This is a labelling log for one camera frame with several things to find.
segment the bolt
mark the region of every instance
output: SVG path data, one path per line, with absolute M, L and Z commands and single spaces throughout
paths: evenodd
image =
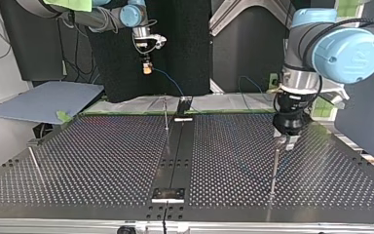
M 331 57 L 331 58 L 329 59 L 329 61 L 332 62 L 332 63 L 333 63 L 333 62 L 336 62 L 337 60 L 338 60 L 338 59 L 335 58 L 335 57 Z

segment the black curtain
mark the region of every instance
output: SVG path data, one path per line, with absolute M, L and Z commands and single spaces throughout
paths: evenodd
M 127 0 L 113 0 L 104 7 L 122 7 Z M 209 92 L 211 15 L 209 0 L 147 0 L 150 20 L 158 23 L 152 33 L 167 37 L 167 44 L 152 53 L 153 64 L 168 73 L 185 96 Z M 91 33 L 90 42 L 105 92 L 112 102 L 144 95 L 180 96 L 176 86 L 163 74 L 143 75 L 139 54 L 131 40 L 131 29 L 118 34 Z

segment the robotic arm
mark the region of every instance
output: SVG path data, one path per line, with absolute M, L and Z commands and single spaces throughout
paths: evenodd
M 322 79 L 354 84 L 374 76 L 374 20 L 356 20 L 369 22 L 357 28 L 336 18 L 334 9 L 299 10 L 293 18 L 273 122 L 287 150 L 309 121 L 304 110 L 318 97 Z
M 152 61 L 150 53 L 161 49 L 167 42 L 166 37 L 151 34 L 150 27 L 157 23 L 149 20 L 144 0 L 129 0 L 123 8 L 107 10 L 93 8 L 91 12 L 73 12 L 69 9 L 45 4 L 40 0 L 17 0 L 28 12 L 42 18 L 62 18 L 87 26 L 92 32 L 114 31 L 120 28 L 132 28 L 132 41 L 140 53 L 144 74 L 151 74 Z

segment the metal pin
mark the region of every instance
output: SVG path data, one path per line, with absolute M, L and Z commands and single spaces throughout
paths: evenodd
M 38 161 L 36 160 L 35 153 L 33 152 L 32 147 L 28 147 L 28 149 L 29 149 L 29 152 L 31 153 L 33 163 L 35 164 L 35 166 L 36 166 L 36 168 L 37 168 L 37 170 L 38 170 L 39 177 L 40 177 L 40 178 L 42 179 L 42 181 L 44 182 L 44 177 L 43 177 L 42 174 L 41 174 L 41 167 L 39 166 Z
M 278 174 L 278 165 L 279 165 L 279 154 L 281 151 L 277 148 L 275 151 L 275 163 L 273 165 L 273 177 L 272 177 L 272 188 L 270 191 L 270 195 L 275 195 L 275 185 L 276 185 L 276 176 Z
M 164 115 L 165 115 L 165 118 L 166 118 L 166 130 L 168 131 L 168 117 L 167 117 L 167 100 L 166 100 L 166 96 L 164 96 L 163 105 L 164 105 Z

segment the perforated metal table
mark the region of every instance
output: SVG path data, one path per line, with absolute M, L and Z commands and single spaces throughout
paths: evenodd
M 271 122 L 196 115 L 166 131 L 164 116 L 80 117 L 2 165 L 0 232 L 374 231 L 374 167 L 319 124 L 280 155 L 271 196 Z M 153 203 L 156 188 L 185 189 L 184 203 Z

